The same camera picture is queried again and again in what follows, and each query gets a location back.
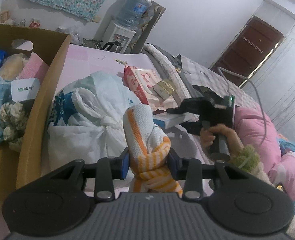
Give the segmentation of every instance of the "white cable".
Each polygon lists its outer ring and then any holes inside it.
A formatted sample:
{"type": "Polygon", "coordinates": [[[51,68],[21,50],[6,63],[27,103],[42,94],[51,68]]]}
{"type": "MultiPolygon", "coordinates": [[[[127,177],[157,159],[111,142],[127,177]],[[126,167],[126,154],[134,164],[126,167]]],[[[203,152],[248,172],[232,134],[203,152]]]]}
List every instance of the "white cable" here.
{"type": "MultiPolygon", "coordinates": [[[[262,145],[262,143],[264,142],[264,140],[265,140],[265,138],[266,138],[266,130],[267,130],[267,128],[266,128],[266,119],[265,119],[265,115],[264,115],[264,111],[263,111],[263,107],[262,107],[261,99],[260,99],[260,96],[258,95],[258,91],[257,91],[257,89],[256,89],[256,87],[255,87],[255,85],[254,85],[254,83],[253,83],[249,78],[244,77],[244,76],[242,76],[242,75],[240,75],[240,74],[234,73],[234,72],[232,72],[232,71],[229,71],[229,70],[227,70],[227,69],[225,69],[225,68],[218,67],[217,69],[218,69],[218,72],[220,73],[220,75],[223,76],[223,78],[225,79],[225,81],[226,81],[226,83],[227,83],[227,92],[229,93],[229,95],[231,95],[231,94],[230,94],[230,86],[229,86],[229,83],[228,83],[226,77],[223,75],[222,70],[225,71],[225,72],[227,72],[227,73],[229,73],[229,74],[231,74],[231,75],[233,75],[233,76],[236,76],[236,77],[243,78],[243,79],[247,80],[247,81],[250,82],[251,85],[254,87],[254,90],[255,90],[255,93],[256,93],[256,96],[257,96],[257,99],[258,99],[258,103],[259,103],[260,108],[261,108],[262,117],[263,117],[263,122],[264,122],[264,136],[263,136],[263,139],[262,139],[262,141],[260,142],[260,144],[259,144],[259,146],[258,146],[258,148],[260,148],[261,145],[262,145]]],[[[253,156],[254,154],[255,154],[255,152],[252,153],[247,159],[245,159],[245,161],[239,166],[239,169],[241,169],[241,168],[242,168],[242,167],[243,167],[243,166],[244,166],[244,165],[250,160],[250,158],[252,158],[252,156],[253,156]]]]}

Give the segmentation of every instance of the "screw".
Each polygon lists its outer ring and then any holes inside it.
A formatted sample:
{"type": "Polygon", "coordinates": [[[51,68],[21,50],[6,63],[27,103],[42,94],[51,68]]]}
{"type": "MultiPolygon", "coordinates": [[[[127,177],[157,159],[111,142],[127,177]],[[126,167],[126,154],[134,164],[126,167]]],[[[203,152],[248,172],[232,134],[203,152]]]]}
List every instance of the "screw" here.
{"type": "Polygon", "coordinates": [[[109,199],[112,197],[112,193],[110,191],[107,191],[107,190],[102,190],[102,191],[99,191],[97,193],[97,196],[101,199],[109,199]]]}
{"type": "Polygon", "coordinates": [[[189,199],[197,199],[201,196],[201,193],[195,190],[190,190],[185,192],[185,197],[189,199]]]}

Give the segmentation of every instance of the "brown wooden door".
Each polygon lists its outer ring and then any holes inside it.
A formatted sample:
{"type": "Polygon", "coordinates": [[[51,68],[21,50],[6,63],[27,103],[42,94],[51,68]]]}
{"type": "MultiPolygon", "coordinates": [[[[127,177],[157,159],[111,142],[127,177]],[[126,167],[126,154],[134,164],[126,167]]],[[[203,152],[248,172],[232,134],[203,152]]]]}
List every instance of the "brown wooden door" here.
{"type": "MultiPolygon", "coordinates": [[[[254,16],[212,70],[218,73],[219,66],[248,77],[282,37],[282,33],[254,16]]],[[[237,86],[244,81],[225,72],[224,75],[237,86]]]]}

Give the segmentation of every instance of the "orange striped towel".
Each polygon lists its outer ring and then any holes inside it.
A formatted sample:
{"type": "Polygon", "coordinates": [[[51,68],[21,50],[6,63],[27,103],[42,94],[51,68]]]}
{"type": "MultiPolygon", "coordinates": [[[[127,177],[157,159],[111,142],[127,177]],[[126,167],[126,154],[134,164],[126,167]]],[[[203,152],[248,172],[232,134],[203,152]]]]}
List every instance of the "orange striped towel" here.
{"type": "Polygon", "coordinates": [[[129,147],[130,167],[135,175],[129,191],[177,192],[181,197],[182,188],[172,178],[165,163],[171,141],[153,123],[151,107],[140,104],[128,108],[123,116],[123,127],[129,147]]]}

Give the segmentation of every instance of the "electric kettle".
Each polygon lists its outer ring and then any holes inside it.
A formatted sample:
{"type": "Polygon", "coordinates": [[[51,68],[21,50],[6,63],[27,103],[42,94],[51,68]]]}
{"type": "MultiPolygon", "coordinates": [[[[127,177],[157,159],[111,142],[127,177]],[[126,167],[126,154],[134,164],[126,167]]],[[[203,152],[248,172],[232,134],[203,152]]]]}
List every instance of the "electric kettle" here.
{"type": "Polygon", "coordinates": [[[118,41],[110,41],[106,43],[102,50],[107,50],[115,53],[120,53],[122,49],[122,44],[118,41]]]}

